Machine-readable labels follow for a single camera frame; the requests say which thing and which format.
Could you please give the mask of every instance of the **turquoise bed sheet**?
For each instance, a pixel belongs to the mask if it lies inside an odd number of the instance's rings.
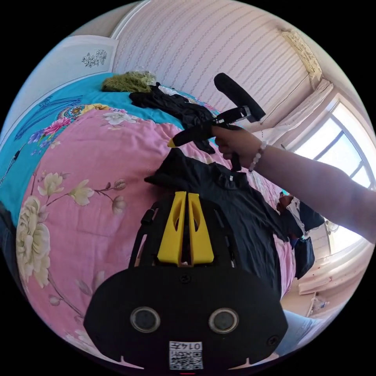
[[[56,91],[37,104],[8,137],[0,150],[0,178],[4,176],[12,157],[23,146],[17,160],[0,186],[0,201],[11,212],[14,224],[18,222],[24,192],[35,168],[48,146],[64,130],[64,127],[55,132],[54,138],[49,142],[44,141],[38,144],[32,142],[33,138],[38,136],[38,131],[49,127],[56,121],[64,110],[80,105],[101,103],[125,109],[130,114],[142,119],[150,119],[155,123],[172,123],[183,129],[178,119],[161,110],[133,106],[129,99],[129,93],[102,92],[103,80],[112,75],[112,73],[104,73],[92,76]]]

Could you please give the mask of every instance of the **jeans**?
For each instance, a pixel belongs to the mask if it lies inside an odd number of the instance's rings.
[[[284,356],[297,349],[298,343],[310,332],[314,327],[321,323],[321,320],[304,317],[284,310],[289,328],[281,343],[275,350],[279,356]]]

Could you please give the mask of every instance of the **yellow tip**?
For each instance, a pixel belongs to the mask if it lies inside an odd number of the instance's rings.
[[[173,139],[170,139],[170,141],[168,142],[167,146],[168,146],[169,148],[176,148]]]

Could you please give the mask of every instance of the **green fluffy fabric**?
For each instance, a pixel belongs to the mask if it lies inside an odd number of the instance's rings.
[[[127,72],[106,78],[102,91],[149,93],[149,85],[155,85],[156,77],[150,72]]]

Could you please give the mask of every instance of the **yellow bracket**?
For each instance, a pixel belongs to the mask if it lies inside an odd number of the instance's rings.
[[[160,262],[176,265],[180,264],[181,249],[183,246],[186,197],[186,192],[175,192],[175,198],[172,203],[157,256]]]
[[[210,264],[214,254],[198,194],[188,193],[188,210],[192,265]]]

